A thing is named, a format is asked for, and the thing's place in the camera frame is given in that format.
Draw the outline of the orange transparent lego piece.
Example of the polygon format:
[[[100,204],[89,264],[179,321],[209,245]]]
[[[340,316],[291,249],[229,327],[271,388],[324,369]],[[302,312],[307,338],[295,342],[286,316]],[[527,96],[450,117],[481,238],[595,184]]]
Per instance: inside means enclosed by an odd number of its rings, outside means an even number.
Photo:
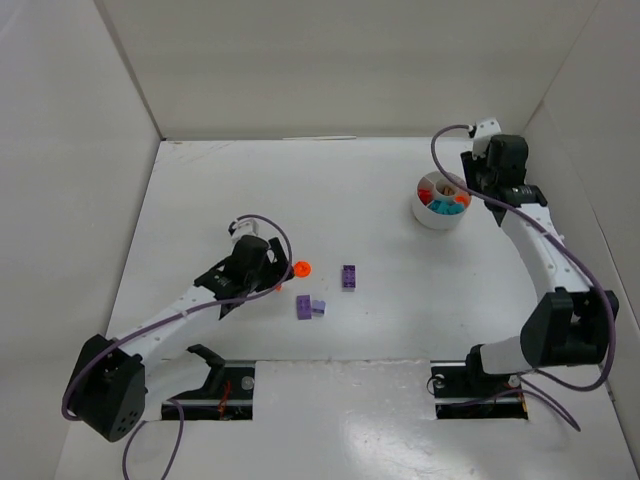
[[[297,278],[308,277],[312,273],[312,266],[306,261],[298,261],[293,265],[293,273]]]

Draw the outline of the teal lego brick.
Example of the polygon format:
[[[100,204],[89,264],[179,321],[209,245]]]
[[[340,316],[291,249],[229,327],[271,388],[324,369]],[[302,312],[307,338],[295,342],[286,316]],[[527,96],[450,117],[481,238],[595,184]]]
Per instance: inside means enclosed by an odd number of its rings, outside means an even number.
[[[433,200],[428,208],[439,215],[459,215],[465,211],[463,203],[446,202],[444,200]]]

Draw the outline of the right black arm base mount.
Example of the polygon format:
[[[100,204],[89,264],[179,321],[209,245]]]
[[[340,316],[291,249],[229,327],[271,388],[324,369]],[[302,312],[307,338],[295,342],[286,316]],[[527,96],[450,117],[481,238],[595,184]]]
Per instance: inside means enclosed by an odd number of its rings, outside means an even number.
[[[430,372],[426,388],[435,399],[438,420],[528,419],[519,378],[487,374],[480,346],[464,360],[432,361]]]

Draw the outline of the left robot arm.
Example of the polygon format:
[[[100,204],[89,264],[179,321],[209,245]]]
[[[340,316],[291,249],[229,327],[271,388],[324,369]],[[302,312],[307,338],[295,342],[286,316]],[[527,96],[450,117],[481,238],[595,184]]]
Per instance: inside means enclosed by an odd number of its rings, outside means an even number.
[[[199,337],[291,280],[291,260],[285,235],[237,237],[231,253],[161,313],[121,337],[96,334],[84,343],[63,394],[63,416],[117,442],[164,403],[185,393],[215,393],[226,362]]]

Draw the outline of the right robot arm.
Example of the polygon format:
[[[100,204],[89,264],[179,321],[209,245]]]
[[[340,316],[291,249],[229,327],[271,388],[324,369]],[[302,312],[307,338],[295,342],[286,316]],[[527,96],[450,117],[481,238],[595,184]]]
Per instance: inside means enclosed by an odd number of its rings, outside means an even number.
[[[618,299],[565,247],[546,197],[525,182],[528,154],[521,136],[476,133],[471,151],[461,156],[467,187],[516,247],[537,296],[518,335],[470,350],[467,372],[472,381],[486,382],[548,367],[601,365],[606,378]]]

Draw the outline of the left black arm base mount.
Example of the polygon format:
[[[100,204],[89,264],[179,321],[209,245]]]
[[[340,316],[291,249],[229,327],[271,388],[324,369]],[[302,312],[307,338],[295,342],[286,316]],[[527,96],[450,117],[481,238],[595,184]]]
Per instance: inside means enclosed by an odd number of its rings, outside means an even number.
[[[187,421],[250,421],[253,419],[255,361],[227,361],[208,347],[187,349],[187,360],[195,360],[204,373],[195,387],[172,395]]]

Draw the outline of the large red lego brick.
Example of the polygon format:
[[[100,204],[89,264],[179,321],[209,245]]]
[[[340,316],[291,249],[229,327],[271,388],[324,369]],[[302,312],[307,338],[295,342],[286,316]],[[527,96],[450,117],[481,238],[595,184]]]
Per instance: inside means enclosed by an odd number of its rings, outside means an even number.
[[[433,194],[428,189],[419,189],[417,191],[418,198],[423,205],[427,206],[433,201]]]

